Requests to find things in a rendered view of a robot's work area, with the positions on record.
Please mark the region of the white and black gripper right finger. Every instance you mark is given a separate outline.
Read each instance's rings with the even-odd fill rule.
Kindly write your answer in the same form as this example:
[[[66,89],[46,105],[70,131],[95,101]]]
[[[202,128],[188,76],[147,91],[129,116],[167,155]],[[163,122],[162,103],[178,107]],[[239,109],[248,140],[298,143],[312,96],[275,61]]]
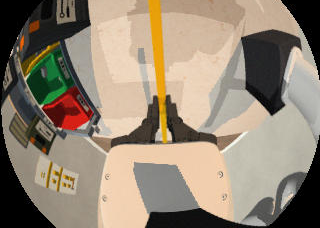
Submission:
[[[197,132],[185,124],[183,119],[178,116],[176,103],[171,103],[171,95],[169,94],[165,97],[167,129],[169,127],[169,132],[171,132],[172,136],[172,142],[208,141],[217,145],[217,137],[214,134]]]

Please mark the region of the green open bin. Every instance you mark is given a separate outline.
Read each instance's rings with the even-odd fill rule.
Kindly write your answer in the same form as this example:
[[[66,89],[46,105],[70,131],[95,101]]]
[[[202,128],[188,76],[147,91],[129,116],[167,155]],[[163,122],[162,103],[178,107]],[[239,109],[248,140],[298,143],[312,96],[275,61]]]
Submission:
[[[47,67],[48,76],[46,78],[42,77],[42,66]],[[38,69],[35,70],[36,68]],[[54,99],[66,92],[73,84],[75,84],[64,61],[61,48],[51,52],[43,58],[31,70],[28,78],[26,80],[27,85],[39,106],[51,103]],[[56,88],[58,89],[56,90]],[[55,90],[56,92],[54,93]]]

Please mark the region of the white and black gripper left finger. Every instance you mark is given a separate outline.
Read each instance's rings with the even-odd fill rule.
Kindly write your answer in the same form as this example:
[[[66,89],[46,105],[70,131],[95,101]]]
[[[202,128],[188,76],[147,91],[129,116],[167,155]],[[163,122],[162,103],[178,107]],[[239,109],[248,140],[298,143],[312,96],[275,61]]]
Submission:
[[[143,119],[142,124],[129,135],[113,138],[111,148],[123,143],[155,143],[155,135],[158,129],[160,129],[159,102],[158,96],[153,95],[152,104],[148,104],[147,118]]]

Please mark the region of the red bin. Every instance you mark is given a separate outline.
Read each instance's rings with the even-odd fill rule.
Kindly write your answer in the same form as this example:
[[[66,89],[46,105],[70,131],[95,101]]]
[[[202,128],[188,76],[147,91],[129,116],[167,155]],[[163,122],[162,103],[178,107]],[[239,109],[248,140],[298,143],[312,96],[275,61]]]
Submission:
[[[80,127],[93,115],[77,86],[68,89],[53,102],[43,105],[41,109],[58,128],[69,130]]]

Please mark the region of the yellow bar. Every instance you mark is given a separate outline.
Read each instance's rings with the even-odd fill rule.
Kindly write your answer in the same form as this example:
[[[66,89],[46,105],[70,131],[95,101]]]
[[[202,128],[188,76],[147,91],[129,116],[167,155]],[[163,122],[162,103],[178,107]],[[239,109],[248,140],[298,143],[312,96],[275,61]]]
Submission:
[[[163,143],[167,143],[164,54],[160,0],[148,0]]]

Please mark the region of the grey metal shelf rack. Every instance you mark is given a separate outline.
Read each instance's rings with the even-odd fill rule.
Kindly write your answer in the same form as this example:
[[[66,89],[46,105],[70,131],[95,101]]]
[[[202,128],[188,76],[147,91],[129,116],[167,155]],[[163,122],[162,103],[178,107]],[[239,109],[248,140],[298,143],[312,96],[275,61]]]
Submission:
[[[18,80],[18,83],[13,88],[13,90],[11,91],[11,93],[9,94],[11,102],[12,102],[13,106],[15,107],[17,113],[19,114],[19,116],[21,117],[21,119],[24,121],[24,123],[27,126],[30,124],[34,115],[38,114],[42,118],[42,120],[63,140],[65,140],[67,134],[81,136],[81,137],[88,137],[88,138],[91,138],[93,133],[99,135],[100,129],[97,126],[97,124],[101,118],[101,115],[99,114],[99,112],[97,111],[97,109],[93,105],[92,101],[88,97],[86,91],[84,90],[84,88],[83,88],[83,86],[82,86],[82,84],[81,84],[81,82],[75,72],[75,69],[72,65],[71,59],[70,59],[68,51],[67,51],[65,40],[60,41],[59,44],[60,45],[58,45],[53,51],[61,48],[65,63],[67,65],[67,68],[68,68],[68,70],[69,70],[69,72],[75,82],[75,84],[72,85],[71,88],[77,86],[77,88],[80,91],[81,95],[83,96],[84,100],[86,101],[86,103],[88,104],[90,109],[93,111],[92,118],[90,119],[86,129],[85,130],[84,129],[75,129],[75,130],[62,129],[60,132],[57,129],[57,126],[54,123],[52,124],[51,121],[41,111],[41,109],[38,107],[35,100],[33,99],[32,95],[30,94],[30,92],[26,86],[26,83],[24,81],[21,69],[20,69],[19,60],[18,60],[19,55],[17,52],[18,39],[16,40],[16,42],[13,46],[12,54],[14,56],[15,68],[16,68],[16,72],[17,72],[19,80]],[[24,99],[24,98],[28,98],[28,99]],[[28,101],[28,102],[26,102],[26,101]]]

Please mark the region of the yellow open bin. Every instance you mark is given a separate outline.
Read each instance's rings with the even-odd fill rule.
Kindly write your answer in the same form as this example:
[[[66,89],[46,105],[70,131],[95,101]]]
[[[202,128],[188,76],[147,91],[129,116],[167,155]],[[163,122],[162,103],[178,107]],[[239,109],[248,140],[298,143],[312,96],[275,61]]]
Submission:
[[[29,59],[27,59],[24,63],[21,64],[21,62],[20,62],[24,78],[26,77],[26,75],[28,75],[30,73],[29,70],[32,70],[34,68],[34,66],[39,63],[39,61],[41,61],[43,58],[45,58],[45,56],[50,54],[58,45],[59,45],[59,42],[54,43],[54,44],[48,46],[48,48],[44,52],[42,51],[42,53],[37,58],[36,58],[36,53],[35,53],[33,56],[31,56]]]

